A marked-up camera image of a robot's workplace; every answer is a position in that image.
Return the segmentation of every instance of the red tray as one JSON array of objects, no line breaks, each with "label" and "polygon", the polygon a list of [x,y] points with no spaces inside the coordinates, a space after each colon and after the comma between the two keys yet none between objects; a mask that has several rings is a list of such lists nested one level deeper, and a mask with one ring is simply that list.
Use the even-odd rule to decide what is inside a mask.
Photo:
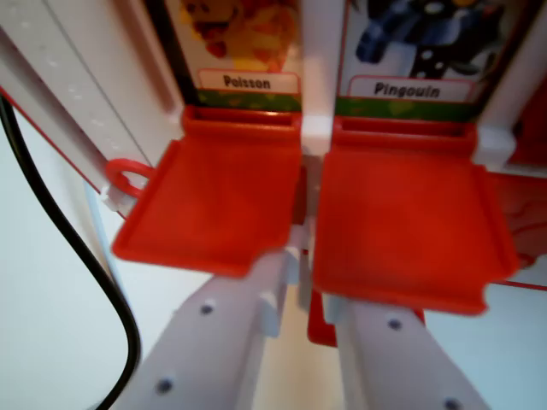
[{"label": "red tray", "polygon": [[315,239],[317,290],[452,313],[518,267],[469,126],[335,120]]},{"label": "red tray", "polygon": [[282,247],[300,175],[300,114],[186,107],[115,239],[122,259],[242,277]]}]

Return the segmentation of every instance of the red plastic flap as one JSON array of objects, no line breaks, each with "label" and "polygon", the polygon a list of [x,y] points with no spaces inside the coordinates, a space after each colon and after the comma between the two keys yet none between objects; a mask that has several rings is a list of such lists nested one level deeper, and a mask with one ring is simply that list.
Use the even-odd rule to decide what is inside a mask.
[{"label": "red plastic flap", "polygon": [[370,145],[365,132],[360,138],[359,149],[333,146],[325,157],[316,289],[409,308],[481,313],[485,285],[518,267],[485,169],[438,144],[413,150],[401,138],[381,149],[377,135]]},{"label": "red plastic flap", "polygon": [[[232,122],[202,120],[200,128],[199,112],[185,113],[194,115],[185,120],[193,133],[186,130],[184,139],[169,145],[113,250],[131,261],[242,277],[263,252],[288,239],[300,173],[300,121],[265,125],[264,138],[267,122],[241,125],[230,117]],[[218,123],[223,132],[207,133]],[[241,138],[234,127],[244,129]]]},{"label": "red plastic flap", "polygon": [[489,174],[521,260],[533,265],[547,254],[547,179]]}]

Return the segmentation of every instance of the black cable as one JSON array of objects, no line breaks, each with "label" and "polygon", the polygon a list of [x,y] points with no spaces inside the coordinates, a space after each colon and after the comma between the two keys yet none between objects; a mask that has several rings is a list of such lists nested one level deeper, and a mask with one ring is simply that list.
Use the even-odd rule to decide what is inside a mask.
[{"label": "black cable", "polygon": [[4,97],[0,101],[0,116],[2,117],[3,128],[8,136],[9,145],[14,151],[15,158],[19,162],[21,171],[25,175],[26,181],[30,185],[34,195],[38,198],[40,205],[51,218],[59,232],[65,237],[74,252],[84,262],[85,267],[89,269],[93,278],[108,297],[115,311],[120,316],[121,323],[127,335],[127,361],[121,372],[120,378],[106,395],[103,401],[98,405],[97,410],[106,410],[114,404],[116,398],[124,390],[133,372],[137,368],[140,360],[140,335],[138,334],[137,324],[132,315],[131,309],[120,288],[116,283],[113,283],[107,273],[104,271],[101,264],[97,261],[93,253],[87,248],[84,241],[79,237],[78,233],[70,225],[70,222],[65,218],[62,211],[57,206],[55,200],[51,196],[44,181],[40,177],[38,169],[34,165],[34,161],[25,144],[25,140],[21,135],[21,130],[15,118],[14,110]]}]

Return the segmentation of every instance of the cartoon illustration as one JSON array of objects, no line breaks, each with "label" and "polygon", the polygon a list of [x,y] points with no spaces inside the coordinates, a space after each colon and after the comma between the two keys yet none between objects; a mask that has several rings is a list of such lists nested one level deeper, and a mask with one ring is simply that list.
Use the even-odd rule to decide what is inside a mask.
[{"label": "cartoon illustration", "polygon": [[298,38],[297,0],[182,0],[180,19],[192,24],[207,51],[239,70],[280,72]]},{"label": "cartoon illustration", "polygon": [[488,73],[472,63],[482,51],[502,42],[504,6],[490,0],[376,0],[367,6],[369,23],[356,48],[360,62],[378,64],[391,42],[416,46],[409,78],[442,79],[448,68],[470,76]]}]

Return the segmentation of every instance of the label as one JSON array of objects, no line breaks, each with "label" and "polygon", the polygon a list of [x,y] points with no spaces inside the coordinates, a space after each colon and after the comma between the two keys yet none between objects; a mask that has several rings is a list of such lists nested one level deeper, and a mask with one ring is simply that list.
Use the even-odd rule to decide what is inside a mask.
[{"label": "label", "polygon": [[473,82],[466,80],[357,75],[350,81],[349,97],[464,103],[472,91]]},{"label": "label", "polygon": [[298,94],[300,81],[295,73],[261,73],[203,68],[199,70],[204,90]]}]

